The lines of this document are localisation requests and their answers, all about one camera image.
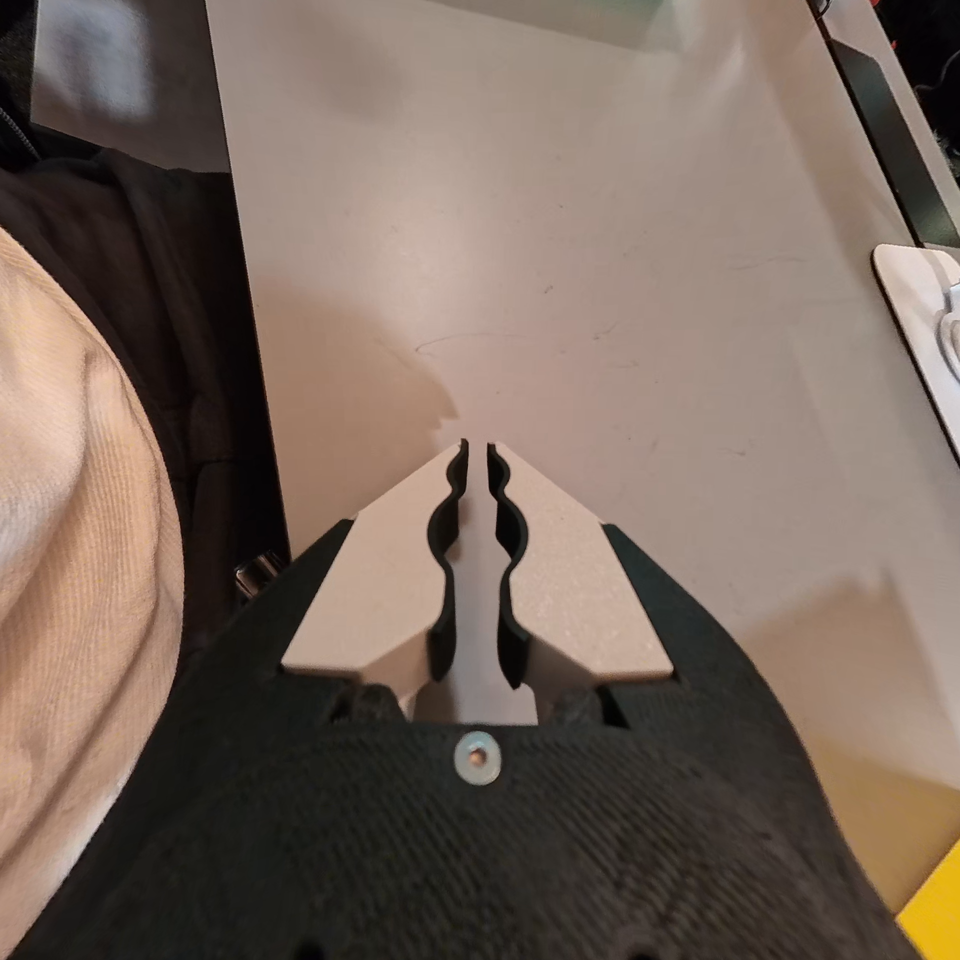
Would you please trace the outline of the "small metal buckle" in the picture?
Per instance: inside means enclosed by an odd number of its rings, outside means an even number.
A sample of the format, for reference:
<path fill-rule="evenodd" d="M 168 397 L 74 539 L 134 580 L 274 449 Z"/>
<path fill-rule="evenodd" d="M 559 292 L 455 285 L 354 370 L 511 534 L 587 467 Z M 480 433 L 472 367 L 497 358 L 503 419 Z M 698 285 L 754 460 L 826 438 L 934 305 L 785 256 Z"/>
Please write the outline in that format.
<path fill-rule="evenodd" d="M 266 550 L 257 556 L 239 563 L 233 571 L 235 587 L 242 603 L 262 593 L 283 572 L 285 562 L 273 550 Z"/>

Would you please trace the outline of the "black desk mat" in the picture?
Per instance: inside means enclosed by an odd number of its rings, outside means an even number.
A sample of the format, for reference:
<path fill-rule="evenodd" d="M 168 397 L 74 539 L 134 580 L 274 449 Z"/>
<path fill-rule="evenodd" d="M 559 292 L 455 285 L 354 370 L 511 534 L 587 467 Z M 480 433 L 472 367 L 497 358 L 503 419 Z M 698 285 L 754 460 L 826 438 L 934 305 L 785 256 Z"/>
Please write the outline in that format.
<path fill-rule="evenodd" d="M 809 2 L 912 242 L 958 254 L 958 185 L 875 6 Z"/>

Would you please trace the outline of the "yellow plastic bin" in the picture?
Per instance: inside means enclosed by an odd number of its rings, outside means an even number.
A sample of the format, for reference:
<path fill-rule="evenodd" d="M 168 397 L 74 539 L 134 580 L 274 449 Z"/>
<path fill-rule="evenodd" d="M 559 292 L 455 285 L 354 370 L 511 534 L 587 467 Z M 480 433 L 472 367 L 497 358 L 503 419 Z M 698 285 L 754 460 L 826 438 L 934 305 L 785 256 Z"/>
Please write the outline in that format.
<path fill-rule="evenodd" d="M 959 842 L 922 882 L 896 921 L 921 958 L 959 958 Z"/>

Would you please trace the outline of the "person's dark jacket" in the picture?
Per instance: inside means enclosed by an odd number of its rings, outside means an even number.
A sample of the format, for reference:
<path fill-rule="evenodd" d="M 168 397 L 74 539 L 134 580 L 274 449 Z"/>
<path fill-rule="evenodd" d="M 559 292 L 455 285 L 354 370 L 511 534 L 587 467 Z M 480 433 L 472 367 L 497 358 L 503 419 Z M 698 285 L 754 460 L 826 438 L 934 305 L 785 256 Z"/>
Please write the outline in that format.
<path fill-rule="evenodd" d="M 28 120 L 2 54 L 1 224 L 132 381 L 171 480 L 185 564 L 177 671 L 239 605 L 234 571 L 290 558 L 234 186 Z"/>

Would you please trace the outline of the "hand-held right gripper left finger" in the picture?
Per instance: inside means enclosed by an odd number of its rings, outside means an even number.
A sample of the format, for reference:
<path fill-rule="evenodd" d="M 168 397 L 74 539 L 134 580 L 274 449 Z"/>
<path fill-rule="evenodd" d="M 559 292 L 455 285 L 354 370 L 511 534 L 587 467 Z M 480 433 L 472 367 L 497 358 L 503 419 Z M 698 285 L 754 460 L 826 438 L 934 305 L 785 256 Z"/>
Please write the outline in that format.
<path fill-rule="evenodd" d="M 448 553 L 469 458 L 463 438 L 354 516 L 282 656 L 286 673 L 386 688 L 413 718 L 457 648 Z"/>

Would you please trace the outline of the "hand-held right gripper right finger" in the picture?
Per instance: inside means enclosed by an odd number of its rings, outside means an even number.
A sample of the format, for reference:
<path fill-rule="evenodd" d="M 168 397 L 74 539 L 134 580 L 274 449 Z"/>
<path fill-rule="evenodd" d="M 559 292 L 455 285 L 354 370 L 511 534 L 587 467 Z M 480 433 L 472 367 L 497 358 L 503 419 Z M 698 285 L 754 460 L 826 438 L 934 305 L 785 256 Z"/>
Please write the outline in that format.
<path fill-rule="evenodd" d="M 674 666 L 603 521 L 504 443 L 486 447 L 499 583 L 498 663 L 538 722 L 572 691 L 668 680 Z"/>

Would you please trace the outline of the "person's white garment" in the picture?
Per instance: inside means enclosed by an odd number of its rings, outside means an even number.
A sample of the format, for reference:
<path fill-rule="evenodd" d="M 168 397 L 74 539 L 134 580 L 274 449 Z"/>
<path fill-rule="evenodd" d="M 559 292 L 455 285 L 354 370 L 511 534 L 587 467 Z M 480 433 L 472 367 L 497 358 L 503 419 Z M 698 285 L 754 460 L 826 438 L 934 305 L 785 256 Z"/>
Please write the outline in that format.
<path fill-rule="evenodd" d="M 91 320 L 2 230 L 1 953 L 41 917 L 168 699 L 185 562 L 162 451 Z"/>

